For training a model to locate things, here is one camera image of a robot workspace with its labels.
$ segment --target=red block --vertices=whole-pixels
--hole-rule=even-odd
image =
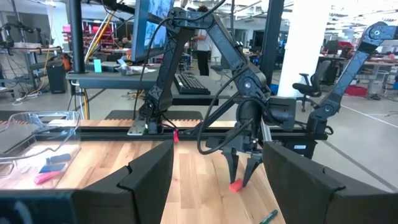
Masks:
[[[241,179],[238,179],[229,185],[229,190],[232,192],[238,192],[242,189],[242,186],[243,186],[243,181]]]

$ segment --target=keyboard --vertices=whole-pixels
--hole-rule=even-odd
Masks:
[[[210,95],[209,89],[203,86],[194,75],[177,75],[174,77],[174,82],[180,94]]]

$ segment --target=pink object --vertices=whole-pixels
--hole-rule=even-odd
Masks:
[[[35,184],[43,184],[44,182],[50,180],[51,178],[58,176],[60,173],[61,172],[56,171],[56,172],[39,174],[37,177],[35,177],[34,182]]]
[[[178,138],[178,129],[176,129],[173,133],[173,138],[174,138],[174,142],[179,142],[179,138]]]
[[[238,192],[242,189],[242,186],[243,186],[243,181],[241,179],[238,179],[229,185],[229,190],[232,192]]]
[[[66,25],[62,27],[63,32],[70,32],[70,25]]]

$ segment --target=ceiling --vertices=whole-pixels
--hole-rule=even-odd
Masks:
[[[43,7],[52,4],[56,6],[60,1],[67,0],[15,0],[16,4],[40,4]],[[220,0],[188,0],[188,7],[196,8],[202,4],[213,7]],[[226,2],[216,11],[221,17],[228,17],[231,10],[231,1]],[[304,0],[285,0],[285,9],[282,19],[289,23],[294,11],[294,2]],[[367,26],[377,22],[384,21],[390,25],[398,24],[398,0],[330,0],[332,2],[330,9],[330,19],[326,32],[339,33],[345,29],[353,29],[355,32],[361,32]],[[135,5],[136,0],[124,0],[125,4]],[[252,19],[253,17],[266,17],[269,0],[235,0],[236,21]],[[174,6],[180,6],[181,0],[175,0]],[[86,7],[91,10],[102,10],[101,7]]]

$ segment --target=red clip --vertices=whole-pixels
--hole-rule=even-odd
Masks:
[[[173,132],[173,138],[174,142],[179,142],[180,140],[178,139],[178,129],[174,130]]]

